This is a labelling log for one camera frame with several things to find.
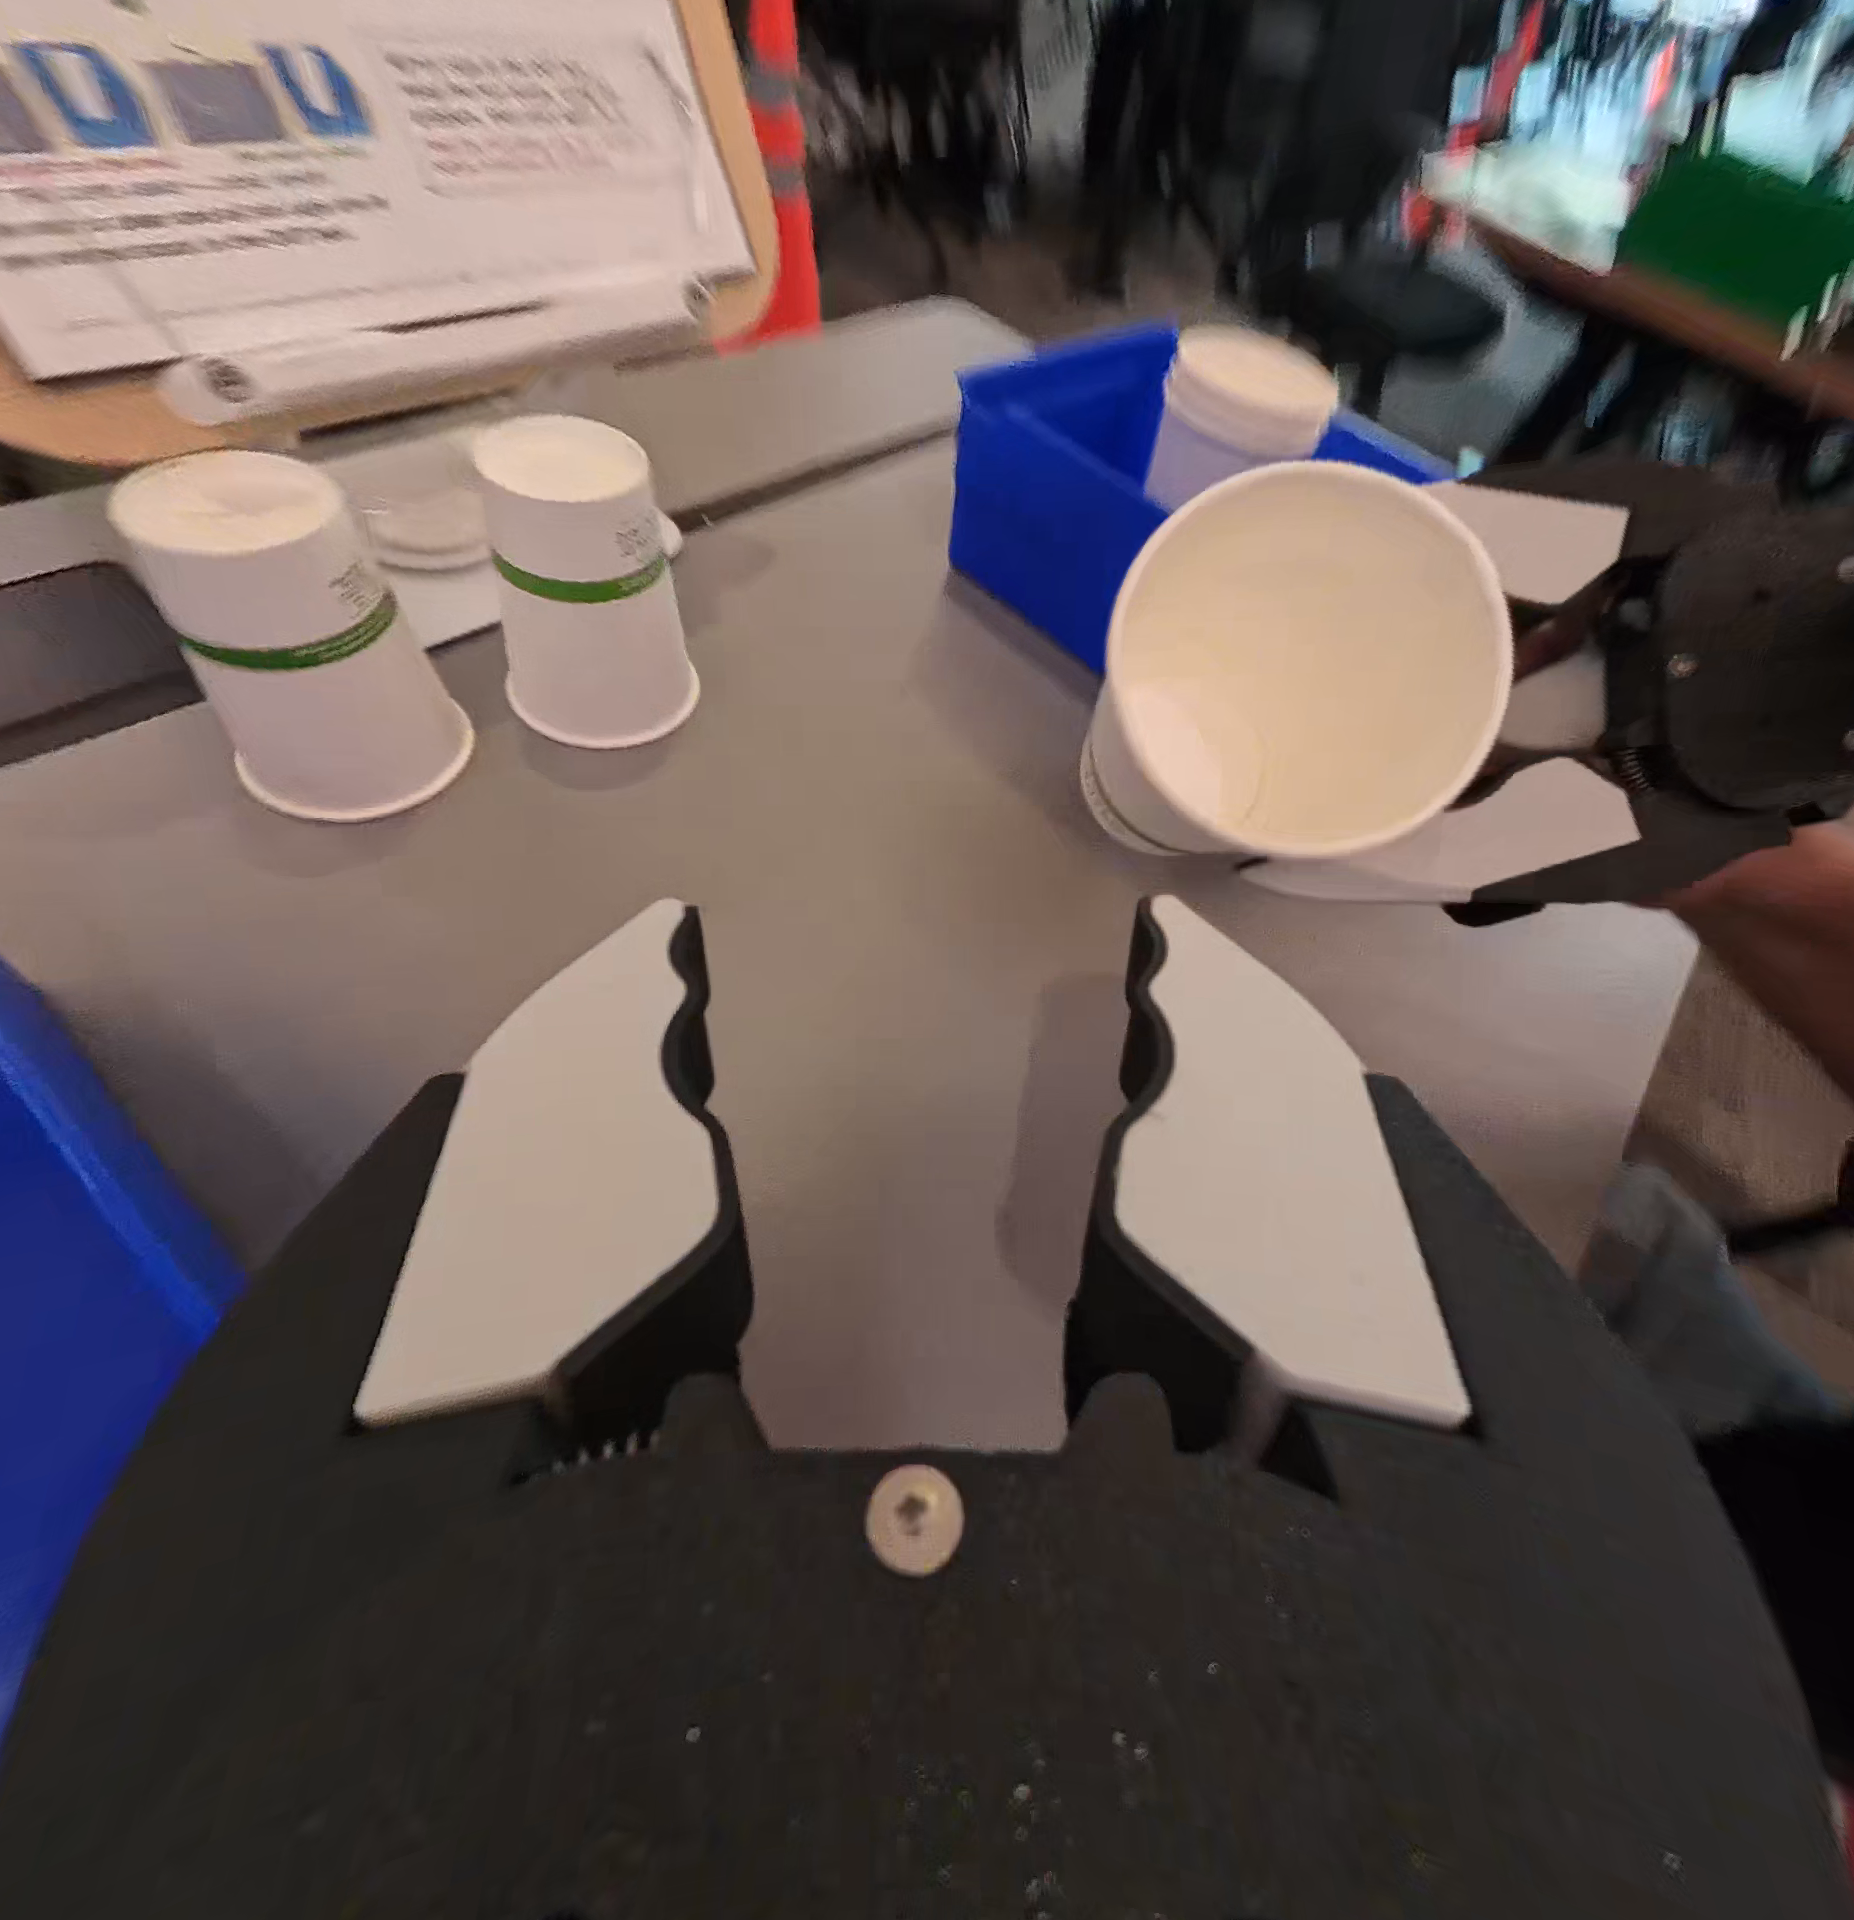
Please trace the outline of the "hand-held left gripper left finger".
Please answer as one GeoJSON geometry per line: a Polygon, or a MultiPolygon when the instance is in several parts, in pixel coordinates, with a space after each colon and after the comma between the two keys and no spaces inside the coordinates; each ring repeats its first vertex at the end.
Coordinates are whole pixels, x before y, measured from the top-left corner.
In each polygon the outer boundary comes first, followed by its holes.
{"type": "Polygon", "coordinates": [[[483,1040],[353,1399],[368,1429],[539,1406],[635,1450],[681,1378],[737,1374],[752,1273],[712,1112],[698,909],[655,898],[483,1040]]]}

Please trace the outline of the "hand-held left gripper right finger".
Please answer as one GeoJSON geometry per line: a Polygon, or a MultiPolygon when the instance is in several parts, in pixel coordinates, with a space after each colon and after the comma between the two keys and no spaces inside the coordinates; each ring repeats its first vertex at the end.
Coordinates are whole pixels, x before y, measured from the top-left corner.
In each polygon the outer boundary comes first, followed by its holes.
{"type": "Polygon", "coordinates": [[[1263,1454],[1292,1406],[1466,1429],[1359,1056],[1169,894],[1132,914],[1124,1005],[1122,1108],[1063,1314],[1067,1420],[1137,1374],[1185,1454],[1263,1454]]]}

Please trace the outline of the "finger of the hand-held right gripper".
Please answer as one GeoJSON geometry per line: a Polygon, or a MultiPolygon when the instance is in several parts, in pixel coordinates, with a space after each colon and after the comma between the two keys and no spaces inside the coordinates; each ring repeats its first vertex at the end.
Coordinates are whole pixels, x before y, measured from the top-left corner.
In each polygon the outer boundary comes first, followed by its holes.
{"type": "Polygon", "coordinates": [[[1562,605],[1617,564],[1628,510],[1465,479],[1429,484],[1429,499],[1455,516],[1483,546],[1499,588],[1521,605],[1562,605]]]}
{"type": "Polygon", "coordinates": [[[1355,905],[1466,905],[1641,839],[1628,791],[1575,756],[1542,756],[1409,833],[1343,857],[1244,860],[1243,876],[1277,896],[1355,905]]]}

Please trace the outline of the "white paper cup green band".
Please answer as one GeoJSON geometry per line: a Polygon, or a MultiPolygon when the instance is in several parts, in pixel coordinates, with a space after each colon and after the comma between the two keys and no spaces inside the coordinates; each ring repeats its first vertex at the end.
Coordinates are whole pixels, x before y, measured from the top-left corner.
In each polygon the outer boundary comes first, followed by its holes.
{"type": "Polygon", "coordinates": [[[508,705],[587,752],[648,746],[698,705],[650,455],[597,418],[523,413],[468,442],[498,583],[508,705]]]}
{"type": "Polygon", "coordinates": [[[465,770],[474,726],[323,469],[205,450],[127,473],[106,517],[254,800],[369,823],[465,770]]]}
{"type": "Polygon", "coordinates": [[[1084,802],[1151,856],[1343,860],[1438,819],[1513,691],[1513,619],[1440,484],[1303,460],[1169,516],[1132,558],[1084,802]]]}

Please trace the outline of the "stack of white paper cups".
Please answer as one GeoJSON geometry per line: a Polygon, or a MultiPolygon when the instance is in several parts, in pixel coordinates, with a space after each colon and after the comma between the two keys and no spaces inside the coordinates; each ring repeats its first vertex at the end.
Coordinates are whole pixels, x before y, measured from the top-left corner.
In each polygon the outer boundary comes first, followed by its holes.
{"type": "Polygon", "coordinates": [[[1247,469],[1307,460],[1342,406],[1335,373],[1236,322],[1181,325],[1144,494],[1165,512],[1247,469]]]}

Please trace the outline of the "blue plastic bin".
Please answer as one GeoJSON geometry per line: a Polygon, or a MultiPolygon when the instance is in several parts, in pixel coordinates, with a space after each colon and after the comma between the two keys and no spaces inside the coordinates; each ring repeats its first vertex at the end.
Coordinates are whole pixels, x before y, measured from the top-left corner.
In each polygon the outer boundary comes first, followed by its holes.
{"type": "Polygon", "coordinates": [[[240,1285],[0,957],[0,1742],[84,1527],[240,1285]]]}
{"type": "MultiPolygon", "coordinates": [[[[1180,328],[1085,335],[960,375],[949,564],[1092,674],[1106,671],[1118,588],[1170,516],[1144,477],[1180,328]]],[[[1335,410],[1310,460],[1411,484],[1455,477],[1348,410],[1335,410]]]]}

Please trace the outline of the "person's right hand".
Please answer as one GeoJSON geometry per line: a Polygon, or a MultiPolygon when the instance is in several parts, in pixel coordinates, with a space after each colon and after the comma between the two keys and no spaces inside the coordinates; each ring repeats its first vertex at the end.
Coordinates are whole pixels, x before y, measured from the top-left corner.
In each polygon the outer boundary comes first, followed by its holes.
{"type": "Polygon", "coordinates": [[[1795,828],[1664,907],[1854,1101],[1854,833],[1795,828]]]}

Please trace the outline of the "brown wooden table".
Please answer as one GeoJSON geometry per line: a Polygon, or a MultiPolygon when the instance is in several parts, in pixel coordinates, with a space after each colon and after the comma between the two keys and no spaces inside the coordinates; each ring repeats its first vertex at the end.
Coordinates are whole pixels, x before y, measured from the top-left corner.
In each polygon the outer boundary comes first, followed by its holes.
{"type": "Polygon", "coordinates": [[[1730,373],[1805,418],[1854,427],[1854,350],[1783,347],[1783,331],[1701,291],[1634,265],[1587,268],[1487,213],[1466,215],[1469,235],[1512,274],[1521,292],[1577,316],[1582,335],[1562,370],[1502,439],[1502,460],[1542,457],[1601,383],[1610,361],[1647,342],[1730,373]]]}

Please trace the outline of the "black office chair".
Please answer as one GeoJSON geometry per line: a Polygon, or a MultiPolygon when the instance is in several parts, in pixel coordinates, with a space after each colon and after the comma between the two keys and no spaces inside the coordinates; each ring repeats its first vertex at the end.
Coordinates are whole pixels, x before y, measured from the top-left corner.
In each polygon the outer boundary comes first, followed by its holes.
{"type": "Polygon", "coordinates": [[[1348,410],[1376,418],[1398,361],[1459,370],[1499,342],[1505,309],[1424,255],[1380,251],[1305,268],[1288,325],[1331,370],[1353,373],[1348,410]]]}

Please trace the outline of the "green box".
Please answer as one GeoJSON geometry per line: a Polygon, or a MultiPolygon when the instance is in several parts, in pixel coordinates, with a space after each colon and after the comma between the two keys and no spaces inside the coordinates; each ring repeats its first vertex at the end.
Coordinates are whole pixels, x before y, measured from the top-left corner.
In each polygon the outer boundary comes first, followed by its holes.
{"type": "Polygon", "coordinates": [[[1728,151],[1678,148],[1634,198],[1613,262],[1783,331],[1813,328],[1852,292],[1854,195],[1728,151]]]}

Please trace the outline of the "orange traffic cone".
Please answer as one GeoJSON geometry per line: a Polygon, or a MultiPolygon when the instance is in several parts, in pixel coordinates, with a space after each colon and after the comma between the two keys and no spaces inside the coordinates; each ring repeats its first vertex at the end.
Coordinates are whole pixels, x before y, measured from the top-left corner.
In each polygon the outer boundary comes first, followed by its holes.
{"type": "Polygon", "coordinates": [[[775,281],[748,344],[820,325],[816,231],[800,121],[794,3],[726,3],[775,215],[775,281]]]}

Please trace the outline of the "wooden display board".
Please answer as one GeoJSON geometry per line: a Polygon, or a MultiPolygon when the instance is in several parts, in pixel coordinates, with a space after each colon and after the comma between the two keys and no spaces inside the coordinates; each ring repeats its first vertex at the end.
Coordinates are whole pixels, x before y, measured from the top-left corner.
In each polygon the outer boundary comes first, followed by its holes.
{"type": "MultiPolygon", "coordinates": [[[[740,56],[724,8],[719,3],[676,3],[676,12],[694,71],[712,100],[716,144],[730,167],[748,239],[760,255],[756,268],[716,288],[720,306],[707,342],[720,342],[755,322],[772,291],[775,233],[771,187],[748,121],[740,56]]],[[[127,455],[136,450],[143,429],[155,421],[149,406],[151,380],[170,364],[33,380],[0,336],[0,443],[70,465],[133,469],[127,455]]]]}

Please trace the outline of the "printed instruction sheet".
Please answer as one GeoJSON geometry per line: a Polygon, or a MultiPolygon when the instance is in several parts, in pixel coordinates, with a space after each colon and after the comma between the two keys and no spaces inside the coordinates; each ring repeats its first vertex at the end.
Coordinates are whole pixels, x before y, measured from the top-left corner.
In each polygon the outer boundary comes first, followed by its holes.
{"type": "Polygon", "coordinates": [[[0,3],[33,380],[756,259],[674,3],[0,3]]]}

